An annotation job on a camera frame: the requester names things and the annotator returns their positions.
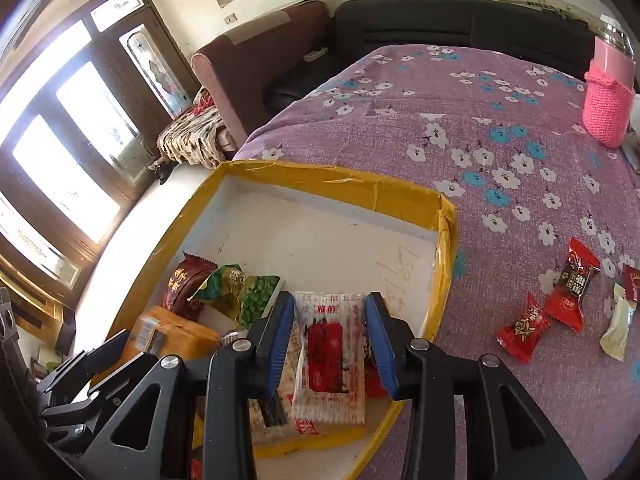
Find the red dark candy pack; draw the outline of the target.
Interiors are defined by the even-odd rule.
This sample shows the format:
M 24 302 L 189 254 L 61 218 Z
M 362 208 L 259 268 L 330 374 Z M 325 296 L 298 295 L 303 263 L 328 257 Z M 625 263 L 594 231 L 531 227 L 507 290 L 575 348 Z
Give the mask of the red dark candy pack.
M 164 292 L 162 307 L 175 315 L 196 321 L 204 304 L 192 299 L 201 284 L 218 266 L 205 258 L 183 252 L 183 259 L 172 272 Z

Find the plain cracker pack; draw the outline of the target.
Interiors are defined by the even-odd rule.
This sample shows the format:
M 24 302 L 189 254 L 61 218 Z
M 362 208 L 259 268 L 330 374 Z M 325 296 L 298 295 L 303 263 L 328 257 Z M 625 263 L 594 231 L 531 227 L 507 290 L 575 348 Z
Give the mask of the plain cracker pack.
M 624 362 L 630 324 L 637 303 L 627 298 L 626 289 L 616 283 L 613 287 L 614 308 L 608 329 L 600 338 L 600 347 L 610 358 Z

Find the green peas snack pack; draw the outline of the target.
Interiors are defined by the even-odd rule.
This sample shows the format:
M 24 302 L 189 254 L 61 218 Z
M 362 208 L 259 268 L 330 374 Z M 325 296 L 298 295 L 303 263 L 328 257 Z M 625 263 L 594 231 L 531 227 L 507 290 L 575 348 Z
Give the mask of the green peas snack pack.
M 208 304 L 244 328 L 261 318 L 273 295 L 282 286 L 277 275 L 250 275 L 236 264 L 225 264 L 209 274 L 189 297 L 190 301 Z

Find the yellow snack bag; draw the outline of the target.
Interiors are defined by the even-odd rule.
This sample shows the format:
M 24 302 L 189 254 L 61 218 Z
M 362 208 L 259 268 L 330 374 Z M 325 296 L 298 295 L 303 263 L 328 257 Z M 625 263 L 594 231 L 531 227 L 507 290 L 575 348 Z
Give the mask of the yellow snack bag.
M 95 386 L 141 352 L 159 358 L 175 354 L 183 361 L 192 361 L 210 356 L 219 343 L 220 336 L 216 330 L 175 315 L 163 307 L 149 307 L 134 323 L 119 360 L 93 378 L 91 385 Z

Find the black sofa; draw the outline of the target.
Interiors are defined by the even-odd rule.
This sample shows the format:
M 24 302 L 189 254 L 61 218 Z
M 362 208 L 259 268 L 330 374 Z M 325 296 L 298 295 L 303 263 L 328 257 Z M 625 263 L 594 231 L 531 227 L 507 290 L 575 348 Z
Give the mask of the black sofa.
M 352 0 L 314 44 L 328 52 L 300 62 L 264 92 L 272 116 L 379 47 L 434 44 L 502 52 L 580 78 L 594 51 L 586 22 L 490 0 Z

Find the yellow cardboard tray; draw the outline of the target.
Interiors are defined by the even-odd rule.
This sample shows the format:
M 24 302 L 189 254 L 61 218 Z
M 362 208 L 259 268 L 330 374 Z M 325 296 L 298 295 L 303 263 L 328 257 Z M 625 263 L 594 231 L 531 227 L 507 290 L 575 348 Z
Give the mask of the yellow cardboard tray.
M 379 292 L 433 339 L 458 244 L 454 204 L 431 188 L 342 167 L 225 162 L 151 252 L 115 328 L 156 304 L 183 252 L 277 274 L 294 292 Z

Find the pink knit-sleeved bottle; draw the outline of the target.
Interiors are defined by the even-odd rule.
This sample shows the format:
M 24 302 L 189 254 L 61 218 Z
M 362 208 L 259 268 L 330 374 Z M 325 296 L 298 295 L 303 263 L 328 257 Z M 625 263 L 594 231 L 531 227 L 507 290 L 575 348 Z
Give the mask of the pink knit-sleeved bottle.
M 600 15 L 587 84 L 582 122 L 590 136 L 607 148 L 619 148 L 634 102 L 634 48 L 616 18 Z

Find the patterned blanket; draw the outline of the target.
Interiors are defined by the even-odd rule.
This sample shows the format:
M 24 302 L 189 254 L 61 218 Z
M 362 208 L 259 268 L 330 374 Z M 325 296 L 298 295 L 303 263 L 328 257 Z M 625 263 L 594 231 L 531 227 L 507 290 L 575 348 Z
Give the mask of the patterned blanket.
M 232 159 L 239 148 L 205 87 L 198 90 L 192 105 L 160 133 L 156 146 L 160 158 L 149 166 L 152 171 L 172 162 L 215 169 Z

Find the small red candy packet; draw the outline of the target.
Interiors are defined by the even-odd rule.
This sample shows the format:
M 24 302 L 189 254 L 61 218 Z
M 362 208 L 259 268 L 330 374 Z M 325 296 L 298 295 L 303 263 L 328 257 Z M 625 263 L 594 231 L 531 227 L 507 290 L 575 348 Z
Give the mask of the small red candy packet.
M 544 310 L 538 304 L 534 295 L 529 292 L 526 297 L 526 307 L 518 319 L 508 326 L 498 330 L 496 339 L 500 347 L 506 350 L 518 362 L 528 364 L 542 336 L 551 327 Z

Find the red dark candy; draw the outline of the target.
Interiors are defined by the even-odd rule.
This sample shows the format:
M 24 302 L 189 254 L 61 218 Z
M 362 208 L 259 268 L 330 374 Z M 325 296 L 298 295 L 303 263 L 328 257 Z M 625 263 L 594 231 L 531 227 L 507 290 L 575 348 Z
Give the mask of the red dark candy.
M 388 397 L 386 389 L 383 387 L 378 368 L 376 367 L 373 350 L 370 341 L 363 339 L 364 354 L 364 388 L 366 396 L 371 399 L 383 399 Z

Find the wooden glass door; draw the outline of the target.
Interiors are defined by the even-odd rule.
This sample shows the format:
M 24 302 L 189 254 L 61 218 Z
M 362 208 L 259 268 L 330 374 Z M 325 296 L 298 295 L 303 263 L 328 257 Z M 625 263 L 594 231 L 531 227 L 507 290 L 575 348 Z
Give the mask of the wooden glass door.
M 77 306 L 198 90 L 154 0 L 90 0 L 1 85 L 1 273 Z

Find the red twisted candy pack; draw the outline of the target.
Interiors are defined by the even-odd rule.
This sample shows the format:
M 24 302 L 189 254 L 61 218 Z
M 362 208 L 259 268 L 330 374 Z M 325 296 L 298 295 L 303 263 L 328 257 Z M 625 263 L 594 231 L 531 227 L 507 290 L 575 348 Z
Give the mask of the red twisted candy pack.
M 582 300 L 591 280 L 600 272 L 597 256 L 580 240 L 570 239 L 558 282 L 544 303 L 544 313 L 576 333 L 585 325 Z

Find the dark red Golden wafer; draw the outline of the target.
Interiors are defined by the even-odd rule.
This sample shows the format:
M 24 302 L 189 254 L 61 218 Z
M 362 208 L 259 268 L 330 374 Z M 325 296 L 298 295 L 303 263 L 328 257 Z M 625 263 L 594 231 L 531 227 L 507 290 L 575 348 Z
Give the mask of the dark red Golden wafer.
M 624 263 L 623 279 L 626 299 L 638 304 L 640 302 L 640 271 Z

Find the white red sachet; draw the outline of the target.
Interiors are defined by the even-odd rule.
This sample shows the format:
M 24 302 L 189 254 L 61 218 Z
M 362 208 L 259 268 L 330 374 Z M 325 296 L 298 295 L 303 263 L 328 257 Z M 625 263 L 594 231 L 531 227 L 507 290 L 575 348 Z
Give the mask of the white red sachet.
M 328 425 L 366 421 L 363 294 L 294 292 L 302 350 L 296 370 L 293 416 Z

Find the purple floral tablecloth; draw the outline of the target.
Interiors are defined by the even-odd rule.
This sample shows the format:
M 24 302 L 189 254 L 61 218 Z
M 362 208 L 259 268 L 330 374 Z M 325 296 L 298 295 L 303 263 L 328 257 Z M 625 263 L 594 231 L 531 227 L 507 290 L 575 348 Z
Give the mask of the purple floral tablecloth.
M 613 287 L 639 262 L 639 180 L 582 125 L 585 85 L 492 51 L 378 48 L 316 84 L 253 132 L 239 158 L 388 174 L 454 203 L 459 244 L 436 342 L 455 356 L 499 353 L 498 329 L 528 296 L 544 301 L 571 240 L 601 263 L 585 325 L 554 323 L 528 363 L 510 360 L 585 474 L 608 476 L 639 434 L 639 332 L 626 358 L 600 347 Z

